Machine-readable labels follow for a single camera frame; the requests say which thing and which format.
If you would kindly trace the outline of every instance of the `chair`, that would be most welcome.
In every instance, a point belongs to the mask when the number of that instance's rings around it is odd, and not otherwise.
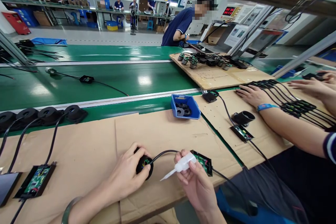
[[[147,30],[153,30],[153,20],[148,20],[148,24],[147,24]]]
[[[119,27],[119,25],[121,25],[121,28],[124,28],[124,23],[123,22],[119,23],[119,19],[120,19],[120,17],[117,16],[118,27]]]

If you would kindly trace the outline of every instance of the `sleeve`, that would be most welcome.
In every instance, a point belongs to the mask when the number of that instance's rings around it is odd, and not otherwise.
[[[323,151],[327,159],[336,165],[336,133],[330,133],[324,140]]]
[[[191,22],[193,21],[193,17],[192,16],[193,15],[191,13],[185,15],[182,18],[182,20],[181,20],[180,24],[178,25],[178,27],[176,28],[176,30],[179,30],[182,34],[184,34],[187,31],[187,29],[188,29],[189,25],[191,24]]]

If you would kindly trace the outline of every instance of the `blue stool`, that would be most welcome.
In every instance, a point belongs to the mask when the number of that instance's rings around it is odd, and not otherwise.
[[[77,14],[76,14],[76,12],[71,12],[71,15],[72,15],[73,18],[74,18],[74,23],[75,23],[76,25],[79,25],[79,22],[80,22],[81,20],[78,20],[78,19],[77,19]]]
[[[147,24],[147,30],[153,30],[153,20],[148,20],[148,24]]]
[[[124,24],[123,24],[123,22],[119,23],[119,19],[120,19],[120,17],[117,16],[118,27],[119,27],[119,25],[121,25],[121,28],[124,28]]]

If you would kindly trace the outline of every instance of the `wooden board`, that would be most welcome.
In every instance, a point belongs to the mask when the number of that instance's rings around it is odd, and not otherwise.
[[[253,66],[250,66],[245,70],[231,67],[229,70],[225,71],[219,66],[212,67],[205,64],[198,64],[196,69],[191,69],[190,63],[182,65],[182,62],[178,61],[179,55],[179,53],[171,54],[169,57],[204,90],[228,88],[252,81],[274,79],[273,76],[268,75]]]
[[[125,115],[136,117],[138,114]],[[50,162],[57,167],[42,196],[29,199],[18,215],[15,224],[45,224],[61,214],[68,203],[77,196],[84,196],[107,178],[116,162],[115,118],[67,125],[58,128]],[[7,204],[0,208],[1,223],[10,223],[19,208],[13,196],[25,180],[33,165],[43,164],[48,156],[54,129],[34,131],[26,135],[13,167],[24,172]],[[0,158],[2,172],[12,161],[19,136],[7,139]],[[91,223],[120,223],[119,203],[101,211]]]
[[[178,119],[171,110],[138,117],[116,120],[117,152],[124,153],[137,141],[142,143],[152,157],[162,151],[174,149],[196,150],[212,159],[215,169],[227,177],[239,173],[242,168],[235,158],[210,129],[205,120]],[[120,202],[122,223],[139,223],[171,208],[185,195],[176,175],[160,182],[174,168],[174,153],[167,153],[154,163],[152,176],[142,187]],[[214,185],[224,180],[217,174],[210,178]]]
[[[277,85],[281,90],[290,96],[290,94],[280,84]],[[322,111],[326,111],[321,102],[305,95],[304,93],[290,88],[290,92],[299,99],[303,99],[317,106]],[[255,116],[255,120],[250,123],[246,128],[253,136],[252,140],[259,149],[265,154],[267,158],[271,158],[282,151],[292,146],[287,140],[284,140],[278,134],[273,132],[264,122],[255,108],[244,102],[234,90],[219,92],[221,97],[225,100],[229,113],[232,115],[235,112],[239,113],[243,110],[252,113]],[[269,91],[268,93],[273,99],[279,102]],[[194,96],[201,112],[206,116],[210,123],[221,134],[224,140],[230,145],[230,147],[236,152],[238,157],[243,161],[247,168],[252,168],[262,162],[264,158],[258,153],[258,151],[252,146],[251,143],[242,142],[234,133],[230,130],[232,123],[226,113],[224,104],[219,98],[213,103],[207,103],[202,96]],[[328,126],[324,121],[318,118],[314,119],[321,124]]]

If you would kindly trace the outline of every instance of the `green circuit board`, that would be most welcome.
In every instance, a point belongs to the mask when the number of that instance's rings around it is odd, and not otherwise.
[[[31,190],[38,191],[46,178],[50,168],[38,168],[32,177],[31,181],[29,182],[27,188],[25,189],[24,193],[27,194]]]

